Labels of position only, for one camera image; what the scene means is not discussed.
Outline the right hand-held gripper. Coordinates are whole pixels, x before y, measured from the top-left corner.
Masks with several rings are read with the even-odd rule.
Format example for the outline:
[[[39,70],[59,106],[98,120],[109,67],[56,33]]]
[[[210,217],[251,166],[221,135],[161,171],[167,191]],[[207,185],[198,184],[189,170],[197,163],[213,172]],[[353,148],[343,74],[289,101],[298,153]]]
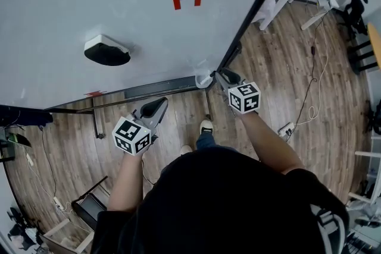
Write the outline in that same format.
[[[229,98],[229,106],[233,110],[240,114],[259,110],[261,91],[255,82],[241,84],[240,75],[228,68],[222,68],[220,72],[216,71],[214,76],[226,99]]]

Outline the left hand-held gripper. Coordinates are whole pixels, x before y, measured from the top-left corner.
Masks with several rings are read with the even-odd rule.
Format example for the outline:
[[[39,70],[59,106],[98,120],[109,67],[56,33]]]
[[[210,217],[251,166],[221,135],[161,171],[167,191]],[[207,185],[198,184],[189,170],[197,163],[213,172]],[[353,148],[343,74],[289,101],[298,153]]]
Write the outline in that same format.
[[[168,99],[165,97],[141,106],[140,116],[146,117],[148,127],[134,113],[121,117],[112,132],[115,146],[132,156],[144,154],[158,139],[155,128],[163,119],[167,107]]]

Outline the white cup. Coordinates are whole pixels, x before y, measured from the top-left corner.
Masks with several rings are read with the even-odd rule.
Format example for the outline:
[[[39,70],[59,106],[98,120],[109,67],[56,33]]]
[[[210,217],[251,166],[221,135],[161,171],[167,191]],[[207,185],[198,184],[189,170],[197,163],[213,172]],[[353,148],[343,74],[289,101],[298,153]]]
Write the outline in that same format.
[[[211,73],[210,70],[204,70],[204,71],[199,71],[195,74],[195,84],[197,86],[197,88],[199,89],[205,89],[207,88],[208,86],[205,86],[205,85],[201,85],[200,82],[202,79],[204,79],[206,76],[208,76],[209,74]]]

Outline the person's left forearm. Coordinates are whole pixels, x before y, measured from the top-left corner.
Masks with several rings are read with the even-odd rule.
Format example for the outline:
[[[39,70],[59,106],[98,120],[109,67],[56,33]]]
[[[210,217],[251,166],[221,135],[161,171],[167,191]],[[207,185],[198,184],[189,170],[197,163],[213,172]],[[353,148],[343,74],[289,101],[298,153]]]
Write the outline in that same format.
[[[113,185],[109,211],[134,211],[143,200],[142,156],[125,154]]]

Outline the person's right forearm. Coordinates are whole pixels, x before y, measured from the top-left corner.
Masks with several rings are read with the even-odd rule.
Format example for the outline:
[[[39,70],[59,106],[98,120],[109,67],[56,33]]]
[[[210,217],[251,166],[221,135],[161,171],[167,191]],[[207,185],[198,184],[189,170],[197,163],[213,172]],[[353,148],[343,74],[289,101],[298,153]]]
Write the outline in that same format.
[[[287,174],[304,169],[296,152],[277,135],[256,112],[239,115],[260,161],[273,170]]]

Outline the black fabric-covered white block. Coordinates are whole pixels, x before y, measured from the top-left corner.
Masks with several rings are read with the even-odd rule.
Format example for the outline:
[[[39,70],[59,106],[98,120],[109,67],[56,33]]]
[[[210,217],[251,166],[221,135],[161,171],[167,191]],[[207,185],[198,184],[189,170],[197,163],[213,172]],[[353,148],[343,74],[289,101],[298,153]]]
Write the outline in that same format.
[[[97,35],[87,41],[84,55],[97,64],[110,67],[127,64],[131,59],[128,48],[104,35]]]

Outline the person's blue jeans leg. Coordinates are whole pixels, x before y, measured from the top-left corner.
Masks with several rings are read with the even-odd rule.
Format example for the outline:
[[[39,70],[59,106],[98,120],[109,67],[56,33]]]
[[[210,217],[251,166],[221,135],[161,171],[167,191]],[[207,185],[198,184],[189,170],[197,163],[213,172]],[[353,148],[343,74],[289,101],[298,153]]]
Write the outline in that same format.
[[[197,150],[211,148],[216,145],[216,142],[214,140],[213,133],[209,130],[202,131],[200,136],[198,137],[198,140],[196,141],[196,148]]]

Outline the person's black shirt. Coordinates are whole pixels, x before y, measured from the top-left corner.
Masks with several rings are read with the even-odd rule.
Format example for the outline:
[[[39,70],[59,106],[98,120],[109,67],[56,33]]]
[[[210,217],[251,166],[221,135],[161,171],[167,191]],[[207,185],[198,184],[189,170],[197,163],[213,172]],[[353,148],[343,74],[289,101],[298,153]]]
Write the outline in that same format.
[[[91,254],[325,254],[318,206],[349,216],[310,171],[209,148],[170,163],[133,212],[99,213]]]

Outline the green black flat panel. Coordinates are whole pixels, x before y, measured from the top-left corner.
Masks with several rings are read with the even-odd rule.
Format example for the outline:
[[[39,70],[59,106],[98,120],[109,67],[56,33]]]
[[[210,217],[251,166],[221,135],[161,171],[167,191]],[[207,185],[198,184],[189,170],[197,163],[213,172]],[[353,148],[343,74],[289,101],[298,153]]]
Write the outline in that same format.
[[[15,144],[18,144],[18,145],[22,145],[22,146],[25,146],[25,147],[32,147],[31,143],[29,142],[29,140],[24,137],[23,135],[21,134],[17,134],[17,133],[8,133],[6,135],[6,139],[8,142],[12,142],[12,143],[15,143]]]

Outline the black tripod stand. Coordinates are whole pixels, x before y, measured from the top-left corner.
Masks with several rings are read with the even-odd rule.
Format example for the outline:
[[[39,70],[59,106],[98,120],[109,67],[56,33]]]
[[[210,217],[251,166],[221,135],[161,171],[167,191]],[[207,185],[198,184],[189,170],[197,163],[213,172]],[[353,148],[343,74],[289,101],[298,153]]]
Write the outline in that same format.
[[[368,123],[365,132],[374,131],[376,134],[381,135],[381,100],[376,105],[376,110],[373,111],[369,100],[366,100],[368,111],[365,116],[368,118]]]

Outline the yellow round table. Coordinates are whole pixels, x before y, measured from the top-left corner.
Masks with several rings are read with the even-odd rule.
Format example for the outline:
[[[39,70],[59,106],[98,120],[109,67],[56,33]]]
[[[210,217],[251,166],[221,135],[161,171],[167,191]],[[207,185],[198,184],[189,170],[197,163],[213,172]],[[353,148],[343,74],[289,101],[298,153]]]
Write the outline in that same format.
[[[348,61],[356,75],[371,68],[378,67],[381,70],[381,37],[372,23],[367,24],[368,41],[357,46],[350,46],[347,49]],[[364,54],[358,55],[357,52],[367,46],[371,46],[372,50]],[[366,58],[374,57],[375,62],[366,65],[360,65],[360,62]]]

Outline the white shelf frame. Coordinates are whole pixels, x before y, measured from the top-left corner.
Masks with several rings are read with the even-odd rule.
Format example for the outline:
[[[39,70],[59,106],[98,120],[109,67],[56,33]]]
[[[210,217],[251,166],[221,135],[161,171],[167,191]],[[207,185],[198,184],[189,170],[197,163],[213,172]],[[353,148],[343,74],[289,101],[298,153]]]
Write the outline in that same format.
[[[354,154],[356,156],[365,156],[369,158],[379,159],[379,167],[378,167],[377,174],[375,176],[375,184],[374,184],[374,189],[371,193],[371,197],[368,199],[365,196],[360,196],[353,192],[348,193],[348,196],[350,198],[354,198],[356,200],[360,200],[370,205],[373,205],[376,203],[376,199],[379,197],[379,195],[381,195],[381,152],[378,153],[378,152],[355,151]]]

